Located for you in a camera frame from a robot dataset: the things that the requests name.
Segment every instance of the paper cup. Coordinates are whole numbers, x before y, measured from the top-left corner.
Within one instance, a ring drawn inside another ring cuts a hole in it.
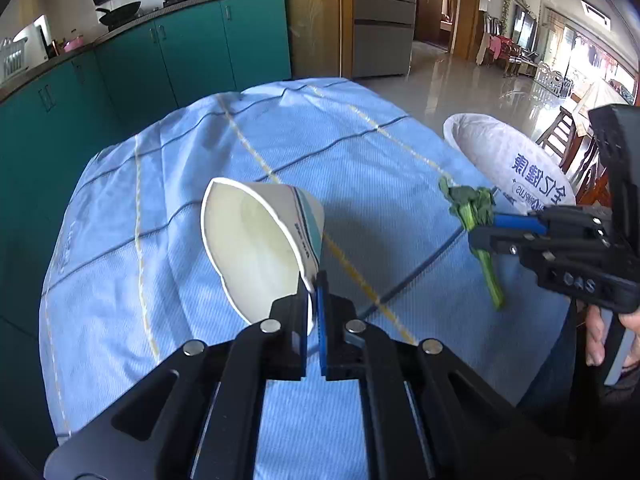
[[[324,210],[311,194],[285,184],[209,182],[200,212],[202,240],[232,307],[247,323],[271,304],[306,289],[320,265]],[[309,300],[308,332],[313,327]]]

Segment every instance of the tiled floor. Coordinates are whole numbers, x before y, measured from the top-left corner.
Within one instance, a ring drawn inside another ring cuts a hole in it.
[[[560,99],[527,76],[502,78],[496,66],[450,57],[425,43],[414,42],[408,76],[367,78],[360,84],[406,110],[440,136],[450,115],[475,112],[491,115],[536,140],[564,105]]]

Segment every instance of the metal screw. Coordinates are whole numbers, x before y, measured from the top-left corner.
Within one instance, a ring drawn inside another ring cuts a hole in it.
[[[347,324],[344,326],[348,332],[352,334],[359,334],[360,332],[364,332],[367,329],[367,325],[364,321],[359,319],[352,319],[351,321],[347,321]]]
[[[265,334],[273,334],[280,330],[282,325],[277,319],[265,319],[262,323],[260,323],[260,330],[262,330]]]
[[[182,351],[185,355],[198,355],[204,351],[204,343],[202,341],[198,341],[197,339],[192,339],[191,341],[187,341],[184,345],[182,345]]]
[[[429,355],[437,355],[442,352],[442,343],[437,339],[427,339],[422,343],[422,349]]]

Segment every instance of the black wok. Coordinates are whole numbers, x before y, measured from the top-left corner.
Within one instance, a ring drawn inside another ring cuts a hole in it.
[[[100,18],[100,23],[106,25],[107,27],[113,27],[113,25],[125,22],[129,18],[134,16],[140,8],[140,3],[141,2],[131,2],[130,4],[117,7],[113,10],[102,9],[101,7],[98,7],[95,10],[99,10],[100,12],[105,13],[105,15]]]

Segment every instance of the green vegetable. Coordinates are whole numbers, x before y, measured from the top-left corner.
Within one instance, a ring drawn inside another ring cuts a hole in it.
[[[485,187],[478,189],[471,186],[449,187],[446,177],[441,177],[438,185],[445,198],[451,202],[449,212],[460,219],[467,231],[471,231],[477,225],[494,223],[495,202],[491,190]],[[483,250],[472,250],[472,253],[480,261],[491,299],[496,309],[500,309],[504,304],[504,294],[495,277],[491,254]]]

